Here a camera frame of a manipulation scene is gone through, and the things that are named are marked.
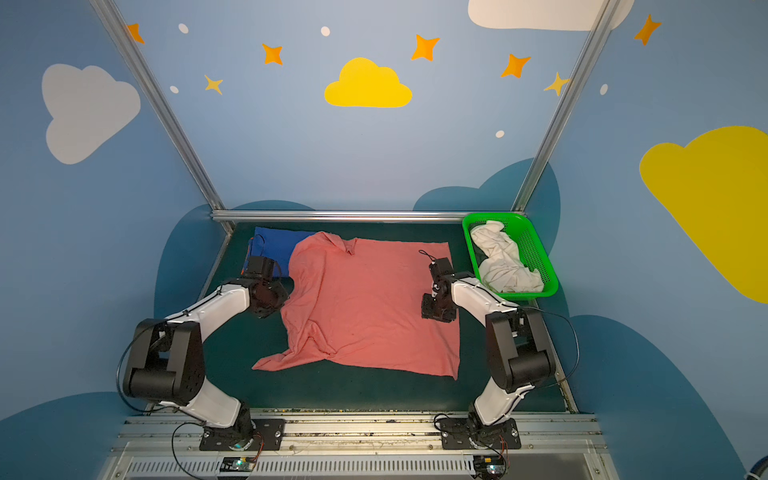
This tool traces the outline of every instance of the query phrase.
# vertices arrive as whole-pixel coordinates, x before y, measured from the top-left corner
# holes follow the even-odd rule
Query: work surface
[[[415,223],[259,223],[287,230],[326,231],[344,239],[448,242],[454,268],[472,271],[464,232],[460,225]],[[256,224],[239,223],[223,255],[210,291],[240,275],[248,240]],[[293,282],[284,279],[289,291]],[[252,407],[344,410],[466,410],[488,382],[485,365],[485,327],[463,309],[461,364],[458,381],[450,377],[421,375],[399,370],[339,365],[329,360],[279,372],[252,370],[264,356],[288,348],[288,335],[275,313],[266,319],[241,313],[219,328],[205,342],[208,378],[224,392]],[[524,412],[564,412],[558,388],[534,390],[517,408]]]

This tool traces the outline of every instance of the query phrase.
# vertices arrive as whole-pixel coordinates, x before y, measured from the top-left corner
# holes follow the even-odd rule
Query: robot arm
[[[429,270],[432,294],[426,293],[422,299],[422,317],[450,322],[460,306],[485,326],[491,378],[469,413],[474,430],[480,433],[486,426],[509,419],[536,382],[554,375],[547,330],[541,316],[529,316],[468,273],[456,273],[447,258],[434,259]]]
[[[250,257],[243,276],[163,320],[146,319],[134,334],[123,378],[129,396],[147,399],[204,422],[205,438],[246,449],[253,440],[248,405],[227,395],[205,375],[203,342],[238,313],[251,309],[264,318],[288,295],[272,280],[274,261]]]

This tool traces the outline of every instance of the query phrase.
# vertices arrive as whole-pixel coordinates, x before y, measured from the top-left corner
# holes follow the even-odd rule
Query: pink towel
[[[447,243],[347,241],[324,232],[302,240],[289,265],[295,288],[282,310],[289,348],[253,369],[328,359],[457,379],[458,319],[422,318],[432,276],[419,250],[450,257]]]

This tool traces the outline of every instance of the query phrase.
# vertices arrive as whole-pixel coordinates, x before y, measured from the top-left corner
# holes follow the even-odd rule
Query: green basket
[[[480,250],[469,235],[469,231],[485,224],[487,220],[496,220],[504,224],[504,231],[513,239],[520,250],[520,260],[523,265],[530,269],[538,269],[541,274],[541,280],[544,282],[544,291],[536,293],[497,293],[504,300],[530,300],[542,296],[552,296],[558,291],[560,283],[557,275],[554,274],[554,268],[541,245],[536,230],[531,221],[522,215],[513,213],[487,213],[487,214],[469,214],[464,217],[462,226],[464,227],[464,236],[467,239],[469,248],[469,257],[472,259],[472,267],[475,269],[475,276],[480,278],[478,265],[487,257]]]

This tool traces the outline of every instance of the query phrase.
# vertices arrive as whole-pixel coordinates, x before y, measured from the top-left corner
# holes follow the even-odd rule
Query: white cloth
[[[541,274],[523,265],[518,245],[503,230],[502,222],[488,220],[469,232],[475,245],[488,257],[478,268],[480,280],[499,293],[543,291]]]

